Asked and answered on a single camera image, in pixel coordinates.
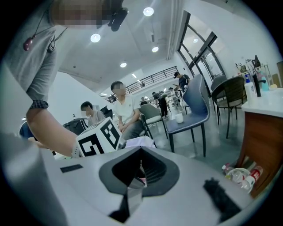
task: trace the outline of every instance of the gray pants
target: gray pants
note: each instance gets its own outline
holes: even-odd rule
[[[122,134],[124,140],[133,139],[140,136],[140,133],[144,130],[142,121],[137,120],[133,124],[129,125],[128,128]]]

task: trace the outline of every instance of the white cube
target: white cube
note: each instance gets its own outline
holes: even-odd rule
[[[121,132],[110,117],[90,126],[76,138],[83,157],[116,151]]]

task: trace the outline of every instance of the black rectangle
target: black rectangle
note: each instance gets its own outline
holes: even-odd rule
[[[77,164],[77,165],[62,167],[60,169],[61,169],[62,173],[67,173],[67,172],[70,172],[70,171],[78,170],[80,168],[83,168],[83,166],[80,165],[80,164]]]

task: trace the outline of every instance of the gray floor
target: gray floor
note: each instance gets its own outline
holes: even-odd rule
[[[180,113],[179,110],[171,109],[169,119]],[[213,105],[210,100],[210,118],[205,122],[205,133],[207,142],[207,155],[203,157],[203,139],[201,127],[193,129],[195,135],[195,143],[191,138],[191,131],[187,130],[178,134],[174,134],[175,153],[183,155],[187,158],[194,158],[202,161],[221,171],[221,167],[226,163],[235,162],[240,154],[241,145],[244,135],[244,112],[237,109],[238,120],[236,120],[235,109],[233,109],[230,118],[229,137],[226,139],[226,130],[228,123],[228,110],[220,110],[220,125],[217,124],[217,114],[214,113]],[[169,140],[166,139],[162,122],[151,126],[150,131],[153,135],[157,148],[171,151]]]

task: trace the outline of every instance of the round ceiling light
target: round ceiling light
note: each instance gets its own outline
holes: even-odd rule
[[[100,40],[100,35],[99,34],[93,34],[91,37],[90,37],[90,40],[92,41],[92,42],[99,42],[99,40]]]
[[[122,67],[122,68],[124,68],[126,66],[127,66],[127,63],[125,63],[125,62],[120,64],[120,67]]]
[[[152,49],[152,52],[157,52],[159,50],[159,48],[157,46],[155,46],[153,49]]]
[[[144,9],[143,14],[145,16],[152,16],[154,13],[154,10],[151,7],[147,7]]]

